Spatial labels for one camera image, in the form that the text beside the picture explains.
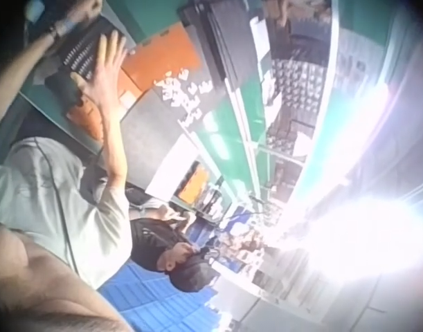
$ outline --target wire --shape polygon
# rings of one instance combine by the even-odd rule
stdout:
[[[48,157],[46,156],[44,150],[42,150],[42,148],[40,147],[39,142],[37,141],[36,137],[34,137],[33,139],[36,143],[37,148],[39,149],[40,153],[44,157],[46,163],[48,164],[48,168],[50,169],[51,183],[53,184],[53,188],[54,188],[54,191],[55,191],[56,197],[57,197],[57,208],[59,209],[59,213],[60,213],[60,220],[62,222],[62,229],[64,230],[65,242],[68,244],[68,248],[69,248],[70,256],[71,256],[71,262],[73,264],[74,271],[76,272],[77,275],[79,275],[78,265],[75,262],[73,247],[71,245],[71,240],[70,240],[69,231],[68,231],[68,225],[67,225],[66,219],[65,219],[64,207],[62,205],[62,200],[60,198],[59,190],[57,188],[56,182],[54,181],[54,173],[53,173],[53,168],[51,167],[51,162],[48,159]]]

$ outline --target orange panel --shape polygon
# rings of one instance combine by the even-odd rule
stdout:
[[[186,186],[179,193],[179,198],[188,204],[193,204],[202,193],[202,188],[207,180],[208,172],[202,166],[199,166]]]
[[[163,80],[169,71],[177,75],[182,68],[199,67],[200,58],[180,22],[136,46],[123,63],[125,72],[142,91]]]
[[[131,93],[136,100],[142,96],[142,91],[121,69],[118,78],[119,97],[123,96],[124,93]],[[103,142],[102,118],[97,106],[89,98],[83,95],[82,106],[73,107],[66,116],[71,122],[85,130],[94,140]]]

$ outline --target computer keyboard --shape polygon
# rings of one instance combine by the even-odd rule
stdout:
[[[119,37],[123,35],[108,19],[100,16],[85,29],[71,33],[57,51],[63,65],[90,80],[96,65],[100,36],[110,36],[113,30],[119,32]]]

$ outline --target black cap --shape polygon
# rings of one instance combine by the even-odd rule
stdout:
[[[169,274],[172,285],[185,293],[199,292],[218,275],[201,253],[191,256]]]

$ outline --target ceiling light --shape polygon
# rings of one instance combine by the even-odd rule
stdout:
[[[215,133],[216,131],[219,131],[219,126],[217,125],[213,112],[208,112],[204,116],[204,127],[205,130],[209,131],[210,133]]]
[[[316,221],[310,264],[339,282],[393,273],[423,258],[423,221],[401,202],[364,200]]]
[[[214,133],[211,135],[210,139],[219,157],[223,160],[228,160],[230,158],[230,153],[228,152],[228,148],[222,136]]]

